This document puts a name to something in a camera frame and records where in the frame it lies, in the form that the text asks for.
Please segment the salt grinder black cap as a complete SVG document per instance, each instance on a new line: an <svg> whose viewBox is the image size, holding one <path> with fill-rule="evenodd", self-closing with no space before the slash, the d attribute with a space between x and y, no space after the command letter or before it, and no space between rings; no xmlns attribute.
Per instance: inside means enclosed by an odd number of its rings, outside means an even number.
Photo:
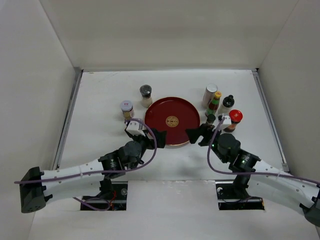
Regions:
<svg viewBox="0 0 320 240"><path fill-rule="evenodd" d="M141 105L145 108L148 108L153 103L151 97L152 87L150 85L145 84L140 87L139 91L142 97Z"/></svg>

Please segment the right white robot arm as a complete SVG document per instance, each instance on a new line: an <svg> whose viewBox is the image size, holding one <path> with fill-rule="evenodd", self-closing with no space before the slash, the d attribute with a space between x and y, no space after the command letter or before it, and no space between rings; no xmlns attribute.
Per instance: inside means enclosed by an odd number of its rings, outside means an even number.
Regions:
<svg viewBox="0 0 320 240"><path fill-rule="evenodd" d="M207 146L207 153L214 153L228 164L228 175L234 175L232 192L238 198L245 196L268 199L290 208L311 224L320 225L320 183L293 176L272 167L257 155L241 149L241 143L232 134L221 133L202 124L186 129L191 144L203 137L199 146Z"/></svg>

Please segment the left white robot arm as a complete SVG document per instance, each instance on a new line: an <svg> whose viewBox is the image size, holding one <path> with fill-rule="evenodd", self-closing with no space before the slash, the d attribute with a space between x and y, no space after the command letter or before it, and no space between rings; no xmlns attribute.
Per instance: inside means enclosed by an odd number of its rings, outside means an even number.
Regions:
<svg viewBox="0 0 320 240"><path fill-rule="evenodd" d="M166 131L155 128L134 134L127 130L130 141L119 149L78 166L56 170L30 168L20 181L20 210L23 214L43 209L57 200L92 196L108 199L112 195L111 180L146 165L146 150L157 151L166 145Z"/></svg>

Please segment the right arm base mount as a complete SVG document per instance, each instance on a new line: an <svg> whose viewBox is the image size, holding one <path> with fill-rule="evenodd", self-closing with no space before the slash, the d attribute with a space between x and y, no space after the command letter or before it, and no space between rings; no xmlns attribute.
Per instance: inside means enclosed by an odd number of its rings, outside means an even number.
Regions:
<svg viewBox="0 0 320 240"><path fill-rule="evenodd" d="M249 176L236 176L235 179L216 180L218 208L220 211L265 210L261 197L247 193Z"/></svg>

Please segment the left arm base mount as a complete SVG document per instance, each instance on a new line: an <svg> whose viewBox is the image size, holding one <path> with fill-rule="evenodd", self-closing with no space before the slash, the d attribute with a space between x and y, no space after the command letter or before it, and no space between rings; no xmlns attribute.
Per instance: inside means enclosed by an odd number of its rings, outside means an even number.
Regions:
<svg viewBox="0 0 320 240"><path fill-rule="evenodd" d="M128 182L108 180L96 196L82 196L81 201L92 208L107 211L125 211L127 209Z"/></svg>

